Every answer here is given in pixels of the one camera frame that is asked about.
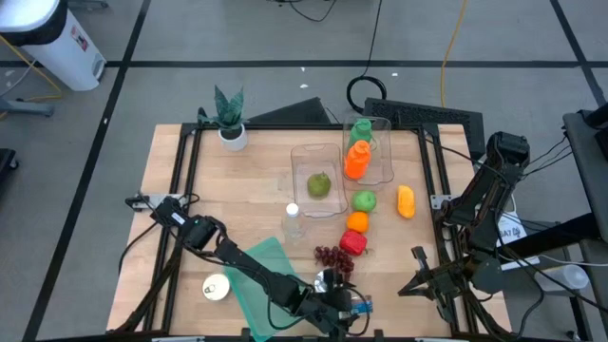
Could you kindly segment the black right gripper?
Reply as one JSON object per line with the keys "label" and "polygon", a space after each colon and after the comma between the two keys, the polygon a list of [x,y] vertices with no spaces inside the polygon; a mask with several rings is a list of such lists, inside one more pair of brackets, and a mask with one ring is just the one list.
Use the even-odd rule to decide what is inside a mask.
{"label": "black right gripper", "polygon": [[423,296],[434,301],[439,315],[450,324],[456,323],[456,313],[449,306],[449,301],[461,296],[465,305],[465,317],[468,324],[475,322],[470,308],[470,289],[467,282],[472,278],[473,257],[464,256],[435,268],[430,268],[424,248],[415,246],[411,249],[419,263],[419,270],[414,277],[398,291],[399,296]]}

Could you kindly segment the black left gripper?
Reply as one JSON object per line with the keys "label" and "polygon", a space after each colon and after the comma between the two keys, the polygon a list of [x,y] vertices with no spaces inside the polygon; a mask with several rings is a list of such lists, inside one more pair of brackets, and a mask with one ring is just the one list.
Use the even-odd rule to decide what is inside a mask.
{"label": "black left gripper", "polygon": [[303,313],[307,320],[323,333],[341,333],[346,336],[363,336],[369,328],[367,315],[351,314],[354,304],[371,304],[369,294],[363,294],[356,286],[343,279],[343,283],[332,292],[318,294],[312,284],[305,284],[307,306]]}

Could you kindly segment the dark red grape bunch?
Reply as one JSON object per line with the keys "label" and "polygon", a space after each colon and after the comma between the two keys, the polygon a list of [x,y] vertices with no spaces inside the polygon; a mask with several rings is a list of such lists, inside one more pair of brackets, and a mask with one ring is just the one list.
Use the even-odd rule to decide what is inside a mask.
{"label": "dark red grape bunch", "polygon": [[324,267],[329,267],[342,275],[343,279],[349,281],[354,270],[354,262],[344,250],[333,246],[316,246],[313,250],[316,262],[320,262]]}

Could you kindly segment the yellow mango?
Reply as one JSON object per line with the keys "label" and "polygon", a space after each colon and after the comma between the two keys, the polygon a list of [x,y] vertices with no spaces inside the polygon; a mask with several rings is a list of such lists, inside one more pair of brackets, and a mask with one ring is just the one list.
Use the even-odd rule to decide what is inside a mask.
{"label": "yellow mango", "polygon": [[412,219],[415,215],[415,195],[413,190],[406,185],[399,185],[397,189],[397,210],[406,218]]}

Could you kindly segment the clear water bottle white cap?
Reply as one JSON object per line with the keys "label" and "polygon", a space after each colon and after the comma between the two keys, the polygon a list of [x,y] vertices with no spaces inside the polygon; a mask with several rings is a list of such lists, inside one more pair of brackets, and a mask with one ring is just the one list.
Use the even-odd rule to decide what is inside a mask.
{"label": "clear water bottle white cap", "polygon": [[300,211],[296,203],[289,203],[286,206],[282,228],[287,239],[299,239],[304,235],[300,222]]}

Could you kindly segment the teal plastic bin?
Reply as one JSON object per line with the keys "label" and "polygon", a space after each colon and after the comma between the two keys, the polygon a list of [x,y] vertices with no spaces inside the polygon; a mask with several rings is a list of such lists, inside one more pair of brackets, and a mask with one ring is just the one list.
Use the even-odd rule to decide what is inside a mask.
{"label": "teal plastic bin", "polygon": [[[284,275],[297,276],[282,244],[276,237],[269,237],[258,245],[245,251],[247,255],[268,268],[270,271]],[[267,301],[262,286],[236,268],[225,267],[232,291],[248,323],[256,342],[266,342],[278,333],[268,320]]]}

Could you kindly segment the green pear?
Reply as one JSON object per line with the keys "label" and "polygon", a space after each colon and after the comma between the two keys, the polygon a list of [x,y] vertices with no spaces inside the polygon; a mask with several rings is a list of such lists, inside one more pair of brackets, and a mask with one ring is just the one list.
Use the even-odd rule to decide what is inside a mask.
{"label": "green pear", "polygon": [[307,180],[307,191],[309,196],[313,199],[323,199],[327,197],[331,187],[331,179],[325,172],[312,174]]}

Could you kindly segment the orange plastic bottle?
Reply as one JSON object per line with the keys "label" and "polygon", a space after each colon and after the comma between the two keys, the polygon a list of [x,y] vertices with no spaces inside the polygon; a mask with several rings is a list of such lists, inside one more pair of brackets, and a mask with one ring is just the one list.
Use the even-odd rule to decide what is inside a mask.
{"label": "orange plastic bottle", "polygon": [[363,178],[371,162],[371,146],[368,142],[359,140],[348,150],[344,162],[344,173],[352,180]]}

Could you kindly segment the green plastic bottle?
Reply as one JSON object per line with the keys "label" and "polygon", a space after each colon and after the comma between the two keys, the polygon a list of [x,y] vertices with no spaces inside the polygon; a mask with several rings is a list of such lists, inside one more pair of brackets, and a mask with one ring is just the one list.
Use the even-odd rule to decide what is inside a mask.
{"label": "green plastic bottle", "polygon": [[351,128],[348,149],[359,141],[369,143],[372,139],[372,122],[369,119],[358,119]]}

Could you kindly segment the green apple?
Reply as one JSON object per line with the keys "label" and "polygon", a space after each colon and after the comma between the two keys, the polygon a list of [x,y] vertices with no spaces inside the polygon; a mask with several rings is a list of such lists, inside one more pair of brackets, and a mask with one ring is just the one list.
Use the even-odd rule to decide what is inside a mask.
{"label": "green apple", "polygon": [[369,213],[377,204],[376,195],[369,190],[357,191],[352,195],[351,206],[354,211]]}

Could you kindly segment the clear plastic bin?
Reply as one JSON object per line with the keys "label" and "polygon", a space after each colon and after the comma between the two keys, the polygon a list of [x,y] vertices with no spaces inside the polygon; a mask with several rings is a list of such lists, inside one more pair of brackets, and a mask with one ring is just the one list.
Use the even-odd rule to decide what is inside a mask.
{"label": "clear plastic bin", "polygon": [[[358,119],[369,119],[372,122],[372,139],[369,142],[371,160],[366,175],[359,180],[352,180],[344,173],[344,162],[348,152],[349,137],[351,128]],[[354,189],[356,186],[373,187],[382,183],[392,181],[394,173],[392,170],[390,153],[390,131],[391,123],[384,118],[350,116],[343,123],[343,147],[342,147],[342,166],[343,176],[348,181],[349,187]]]}
{"label": "clear plastic bin", "polygon": [[[294,202],[300,213],[311,219],[325,219],[343,214],[348,209],[344,190],[340,148],[335,143],[297,145],[291,151]],[[325,172],[332,187],[327,197],[313,199],[307,191],[312,174]]]}

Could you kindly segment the green plant in white pot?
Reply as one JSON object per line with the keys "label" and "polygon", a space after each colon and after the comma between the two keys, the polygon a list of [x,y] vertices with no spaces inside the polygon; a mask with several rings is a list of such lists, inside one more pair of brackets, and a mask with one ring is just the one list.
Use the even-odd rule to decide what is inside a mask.
{"label": "green plant in white pot", "polygon": [[226,150],[237,152],[244,149],[248,143],[248,137],[244,125],[246,120],[242,118],[243,88],[228,100],[224,92],[216,85],[214,87],[214,102],[217,112],[214,117],[208,117],[203,107],[198,109],[198,127],[204,127],[207,124],[214,125],[218,128],[220,142]]}

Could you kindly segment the grey floor stand foot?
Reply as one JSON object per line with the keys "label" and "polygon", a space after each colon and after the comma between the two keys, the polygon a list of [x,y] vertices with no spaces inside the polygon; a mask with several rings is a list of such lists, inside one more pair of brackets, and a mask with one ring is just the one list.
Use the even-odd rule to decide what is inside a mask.
{"label": "grey floor stand foot", "polygon": [[37,104],[20,101],[9,101],[0,97],[0,112],[17,114],[35,114],[50,117],[54,107],[51,104]]}

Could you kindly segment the white trash bin black liner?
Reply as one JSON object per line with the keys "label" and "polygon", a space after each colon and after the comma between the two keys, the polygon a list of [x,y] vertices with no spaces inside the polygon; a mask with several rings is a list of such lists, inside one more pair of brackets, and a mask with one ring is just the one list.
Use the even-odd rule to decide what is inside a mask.
{"label": "white trash bin black liner", "polygon": [[67,0],[0,0],[0,36],[73,91],[96,88],[106,59]]}

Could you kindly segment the black aluminium table frame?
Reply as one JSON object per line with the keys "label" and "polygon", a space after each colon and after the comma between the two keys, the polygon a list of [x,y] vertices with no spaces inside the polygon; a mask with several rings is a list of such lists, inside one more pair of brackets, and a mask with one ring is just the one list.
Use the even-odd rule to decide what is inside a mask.
{"label": "black aluminium table frame", "polygon": [[[387,337],[448,337],[451,327],[438,315],[433,302],[398,295],[418,264],[411,249],[422,246],[431,265],[438,262],[437,245],[428,198],[431,193],[458,194],[471,180],[473,170],[466,159],[467,146],[459,125],[439,129],[444,145],[455,149],[446,156],[446,172],[440,173],[431,147],[421,147],[409,130],[390,135],[394,178],[375,193],[378,203],[370,217],[368,251],[354,262],[353,283],[370,295],[374,311],[366,335],[382,331]],[[318,245],[334,246],[346,227],[344,216],[309,220],[305,236],[287,239],[281,229],[286,205],[293,199],[291,151],[297,145],[343,141],[342,128],[332,125],[269,126],[250,129],[247,146],[238,152],[225,150],[214,131],[205,131],[199,142],[193,192],[199,201],[192,212],[222,221],[229,237],[242,249],[267,238],[283,245],[295,272],[312,281],[321,266],[314,260]],[[409,186],[415,195],[415,215],[402,217],[397,210],[397,189]],[[246,326],[237,299],[206,299],[203,280],[218,271],[214,264],[190,254],[180,262],[173,312],[167,327],[172,334],[236,335]]]}

